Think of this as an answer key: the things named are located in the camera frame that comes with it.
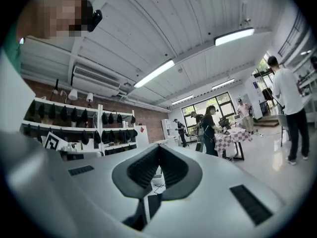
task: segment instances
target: stairs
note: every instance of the stairs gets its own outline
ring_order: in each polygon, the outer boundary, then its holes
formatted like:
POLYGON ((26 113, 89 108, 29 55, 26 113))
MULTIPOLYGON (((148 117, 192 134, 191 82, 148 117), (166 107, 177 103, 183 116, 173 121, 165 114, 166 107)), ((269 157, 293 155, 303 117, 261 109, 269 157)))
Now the stairs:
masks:
POLYGON ((276 116, 268 116, 268 117, 262 117, 261 119, 259 119, 258 122, 254 123, 254 126, 257 127, 271 127, 274 128, 276 126, 278 126, 278 120, 276 118, 276 116))

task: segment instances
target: air conditioner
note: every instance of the air conditioner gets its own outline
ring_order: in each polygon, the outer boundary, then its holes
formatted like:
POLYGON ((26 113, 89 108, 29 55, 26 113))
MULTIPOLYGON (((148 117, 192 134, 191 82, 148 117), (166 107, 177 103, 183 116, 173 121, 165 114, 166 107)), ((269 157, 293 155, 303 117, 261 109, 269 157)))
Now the air conditioner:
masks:
POLYGON ((120 92, 119 82, 78 65, 74 68, 72 87, 105 97, 116 96, 120 92))

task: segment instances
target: white sneaker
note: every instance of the white sneaker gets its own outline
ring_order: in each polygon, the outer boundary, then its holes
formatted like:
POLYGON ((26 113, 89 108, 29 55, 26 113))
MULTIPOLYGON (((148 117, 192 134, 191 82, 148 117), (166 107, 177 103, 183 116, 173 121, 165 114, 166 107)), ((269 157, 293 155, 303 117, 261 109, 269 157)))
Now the white sneaker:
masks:
POLYGON ((292 166, 296 164, 296 161, 290 161, 288 157, 286 157, 286 162, 291 164, 292 166))

